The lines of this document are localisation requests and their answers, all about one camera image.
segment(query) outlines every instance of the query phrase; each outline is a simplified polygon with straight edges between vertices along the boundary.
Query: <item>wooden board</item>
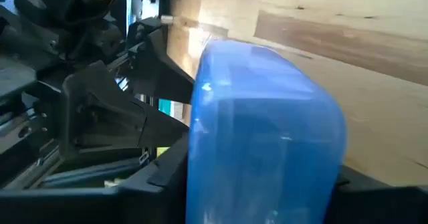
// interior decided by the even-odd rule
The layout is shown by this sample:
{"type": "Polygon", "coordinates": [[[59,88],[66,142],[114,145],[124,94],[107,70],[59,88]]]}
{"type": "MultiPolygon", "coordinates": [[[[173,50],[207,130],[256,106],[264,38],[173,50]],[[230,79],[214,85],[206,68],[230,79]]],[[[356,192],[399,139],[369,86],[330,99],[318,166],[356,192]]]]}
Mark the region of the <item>wooden board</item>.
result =
{"type": "Polygon", "coordinates": [[[169,54],[191,75],[212,38],[275,49],[338,100],[346,165],[390,185],[428,184],[426,0],[173,2],[169,54]]]}

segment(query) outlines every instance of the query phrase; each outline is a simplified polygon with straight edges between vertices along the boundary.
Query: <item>blue plastic bottle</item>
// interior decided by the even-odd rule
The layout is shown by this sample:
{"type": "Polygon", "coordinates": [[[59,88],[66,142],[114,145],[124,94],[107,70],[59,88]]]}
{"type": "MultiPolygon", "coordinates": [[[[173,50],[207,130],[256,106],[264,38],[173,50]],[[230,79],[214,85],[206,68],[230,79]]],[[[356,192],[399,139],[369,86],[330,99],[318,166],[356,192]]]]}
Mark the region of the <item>blue plastic bottle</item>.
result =
{"type": "Polygon", "coordinates": [[[322,223],[346,128],[319,85],[267,48],[213,41],[192,104],[187,224],[322,223]]]}

